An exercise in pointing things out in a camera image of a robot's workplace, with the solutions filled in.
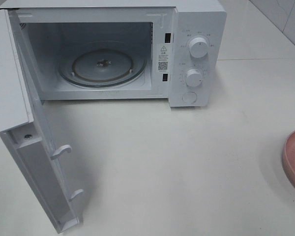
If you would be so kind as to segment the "round white door-release button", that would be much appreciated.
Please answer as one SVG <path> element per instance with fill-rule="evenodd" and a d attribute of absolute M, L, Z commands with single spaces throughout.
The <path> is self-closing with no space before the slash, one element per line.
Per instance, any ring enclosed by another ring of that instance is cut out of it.
<path fill-rule="evenodd" d="M 186 92 L 182 95 L 182 100 L 184 103 L 194 103 L 197 100 L 197 95 L 194 92 Z"/>

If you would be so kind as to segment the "white microwave knob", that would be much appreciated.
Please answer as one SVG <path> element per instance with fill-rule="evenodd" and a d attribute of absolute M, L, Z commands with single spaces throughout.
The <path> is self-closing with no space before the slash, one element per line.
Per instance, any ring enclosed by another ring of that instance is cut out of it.
<path fill-rule="evenodd" d="M 197 35 L 192 38 L 188 42 L 187 46 L 189 49 L 189 53 L 193 58 L 200 59 L 208 54 L 208 39 L 202 35 Z"/>
<path fill-rule="evenodd" d="M 186 85 L 189 87 L 197 87 L 203 81 L 203 72 L 199 69 L 190 69 L 186 72 Z"/>

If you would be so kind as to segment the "glass microwave turntable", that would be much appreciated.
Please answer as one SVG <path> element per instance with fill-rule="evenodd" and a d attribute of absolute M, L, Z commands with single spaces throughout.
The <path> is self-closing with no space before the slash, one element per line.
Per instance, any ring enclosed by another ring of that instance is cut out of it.
<path fill-rule="evenodd" d="M 134 52 L 101 48 L 62 57 L 59 74 L 77 86 L 106 88 L 136 79 L 146 63 L 144 56 Z"/>

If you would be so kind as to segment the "white microwave oven body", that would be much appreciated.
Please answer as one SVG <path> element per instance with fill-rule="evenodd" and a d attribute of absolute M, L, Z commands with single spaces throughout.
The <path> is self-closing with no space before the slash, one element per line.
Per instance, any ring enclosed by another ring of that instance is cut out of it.
<path fill-rule="evenodd" d="M 208 102 L 227 17 L 217 0 L 7 0 L 1 9 L 14 10 L 29 27 L 41 101 L 166 98 L 172 107 Z M 191 57 L 187 46 L 197 35 L 209 43 L 200 59 Z M 59 74 L 62 57 L 101 48 L 144 56 L 144 71 L 106 88 L 77 86 Z M 197 87 L 186 85 L 190 69 L 203 72 Z M 189 91 L 196 102 L 183 102 Z"/>

